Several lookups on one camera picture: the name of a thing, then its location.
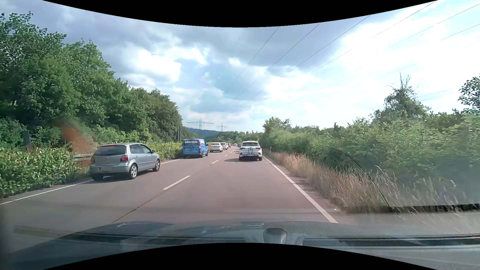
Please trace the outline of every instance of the cloud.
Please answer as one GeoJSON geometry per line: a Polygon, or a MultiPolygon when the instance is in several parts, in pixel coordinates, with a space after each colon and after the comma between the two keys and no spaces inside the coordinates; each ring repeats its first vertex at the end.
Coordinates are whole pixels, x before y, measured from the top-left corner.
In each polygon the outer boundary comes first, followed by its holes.
{"type": "Polygon", "coordinates": [[[45,1],[0,0],[0,8],[32,10],[35,24],[66,33],[68,42],[94,41],[116,76],[170,95],[185,122],[246,131],[261,130],[270,116],[321,127],[368,116],[382,107],[399,71],[411,75],[433,110],[462,108],[457,89],[479,73],[480,26],[441,39],[477,24],[480,6],[437,23],[476,3],[440,0],[407,19],[427,3],[374,14],[321,51],[364,17],[321,23],[286,55],[317,24],[282,26],[254,59],[276,27],[169,25],[45,1]]]}

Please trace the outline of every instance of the silver hatchback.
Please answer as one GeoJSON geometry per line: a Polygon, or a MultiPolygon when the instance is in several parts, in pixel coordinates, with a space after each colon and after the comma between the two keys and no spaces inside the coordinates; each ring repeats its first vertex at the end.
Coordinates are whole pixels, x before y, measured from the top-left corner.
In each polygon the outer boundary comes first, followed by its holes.
{"type": "Polygon", "coordinates": [[[138,172],[150,169],[160,170],[160,156],[141,143],[102,145],[90,160],[90,174],[96,181],[118,174],[135,179],[138,172]]]}

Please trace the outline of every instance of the road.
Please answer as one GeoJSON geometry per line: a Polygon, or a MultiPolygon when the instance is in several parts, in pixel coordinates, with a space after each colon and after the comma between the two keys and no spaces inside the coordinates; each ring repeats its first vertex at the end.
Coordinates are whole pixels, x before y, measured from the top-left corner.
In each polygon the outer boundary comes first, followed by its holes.
{"type": "Polygon", "coordinates": [[[124,221],[337,222],[333,206],[310,197],[280,167],[267,159],[239,162],[237,151],[164,162],[159,172],[143,172],[134,180],[87,179],[2,200],[8,251],[124,221]]]}

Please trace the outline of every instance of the car wheel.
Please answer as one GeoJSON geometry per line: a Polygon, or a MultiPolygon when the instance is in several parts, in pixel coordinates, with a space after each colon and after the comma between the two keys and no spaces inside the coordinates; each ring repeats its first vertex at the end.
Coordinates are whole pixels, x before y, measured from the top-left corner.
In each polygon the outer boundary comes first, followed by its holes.
{"type": "Polygon", "coordinates": [[[133,164],[130,167],[130,171],[128,172],[128,179],[130,180],[135,179],[137,177],[137,174],[138,174],[138,167],[137,165],[133,164]]]}
{"type": "Polygon", "coordinates": [[[159,170],[160,170],[160,160],[156,160],[155,167],[153,168],[153,171],[157,172],[159,170]]]}
{"type": "Polygon", "coordinates": [[[103,175],[99,173],[92,174],[92,179],[95,181],[101,181],[103,179],[103,175]]]}

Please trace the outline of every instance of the guardrail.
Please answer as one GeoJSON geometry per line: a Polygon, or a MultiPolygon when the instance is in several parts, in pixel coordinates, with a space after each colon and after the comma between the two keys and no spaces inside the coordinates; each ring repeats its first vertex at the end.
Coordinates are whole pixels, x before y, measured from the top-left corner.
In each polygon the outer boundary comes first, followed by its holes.
{"type": "Polygon", "coordinates": [[[73,159],[75,161],[84,161],[84,160],[90,160],[93,154],[81,154],[81,155],[74,155],[73,159]]]}

